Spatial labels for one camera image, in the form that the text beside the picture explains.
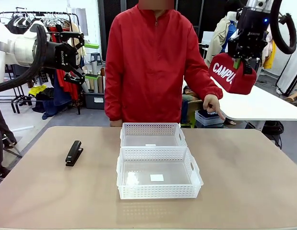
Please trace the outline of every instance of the white sticker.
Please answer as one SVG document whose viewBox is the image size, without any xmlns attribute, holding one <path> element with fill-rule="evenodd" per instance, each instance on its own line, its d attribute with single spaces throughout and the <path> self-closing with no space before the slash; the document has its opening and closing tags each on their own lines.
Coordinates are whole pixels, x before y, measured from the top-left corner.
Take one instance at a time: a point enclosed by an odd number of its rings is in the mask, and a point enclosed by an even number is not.
<svg viewBox="0 0 297 230">
<path fill-rule="evenodd" d="M 150 174 L 150 181 L 164 181 L 162 174 Z"/>
<path fill-rule="evenodd" d="M 104 99 L 102 97 L 94 97 L 94 102 L 95 103 L 103 103 Z"/>
</svg>

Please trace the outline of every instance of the brown tabletop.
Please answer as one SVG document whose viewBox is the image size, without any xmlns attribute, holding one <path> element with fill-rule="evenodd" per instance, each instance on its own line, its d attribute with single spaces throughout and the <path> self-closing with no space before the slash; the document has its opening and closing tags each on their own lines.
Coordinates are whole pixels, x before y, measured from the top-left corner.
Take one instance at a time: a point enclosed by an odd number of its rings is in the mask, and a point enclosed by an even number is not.
<svg viewBox="0 0 297 230">
<path fill-rule="evenodd" d="M 184 129 L 204 185 L 177 200 L 120 200 L 119 131 L 48 129 L 0 185 L 0 228 L 297 227 L 297 166 L 259 131 Z M 65 167 L 77 139 L 84 151 Z"/>
</svg>

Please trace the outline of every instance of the red jacket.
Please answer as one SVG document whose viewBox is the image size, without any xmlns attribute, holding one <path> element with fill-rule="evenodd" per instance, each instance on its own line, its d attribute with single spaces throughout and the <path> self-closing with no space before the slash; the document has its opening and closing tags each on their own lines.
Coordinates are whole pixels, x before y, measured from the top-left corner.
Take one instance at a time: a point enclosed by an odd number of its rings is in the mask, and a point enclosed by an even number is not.
<svg viewBox="0 0 297 230">
<path fill-rule="evenodd" d="M 153 11 L 137 6 L 116 16 L 106 61 L 105 111 L 111 121 L 179 123 L 183 76 L 200 98 L 223 97 L 188 19 L 168 10 L 156 20 Z"/>
</svg>

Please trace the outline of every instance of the black stapler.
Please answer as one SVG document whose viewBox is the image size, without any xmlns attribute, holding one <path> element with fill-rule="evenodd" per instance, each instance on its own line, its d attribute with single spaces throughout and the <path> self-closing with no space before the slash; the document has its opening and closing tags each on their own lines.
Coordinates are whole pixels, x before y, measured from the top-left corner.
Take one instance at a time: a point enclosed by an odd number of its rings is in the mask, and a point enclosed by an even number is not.
<svg viewBox="0 0 297 230">
<path fill-rule="evenodd" d="M 82 153 L 83 151 L 83 148 L 80 148 L 81 146 L 81 141 L 79 140 L 76 140 L 74 142 L 74 144 L 72 145 L 67 157 L 66 157 L 66 166 L 74 166 L 75 163 L 77 162 L 80 154 Z"/>
</svg>

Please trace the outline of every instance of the plastic basket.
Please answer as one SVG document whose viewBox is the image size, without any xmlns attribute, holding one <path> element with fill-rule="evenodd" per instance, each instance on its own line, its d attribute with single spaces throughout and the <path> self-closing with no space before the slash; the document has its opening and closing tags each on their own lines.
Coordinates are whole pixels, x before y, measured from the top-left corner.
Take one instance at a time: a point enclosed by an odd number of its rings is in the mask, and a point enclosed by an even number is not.
<svg viewBox="0 0 297 230">
<path fill-rule="evenodd" d="M 195 120 L 200 122 L 203 126 L 211 126 L 224 123 L 224 121 L 219 116 L 206 118 L 199 114 L 199 111 L 195 111 Z"/>
<path fill-rule="evenodd" d="M 117 173 L 121 199 L 196 198 L 203 185 L 188 147 L 122 147 Z"/>
<path fill-rule="evenodd" d="M 124 123 L 120 146 L 187 146 L 177 123 Z"/>
</svg>

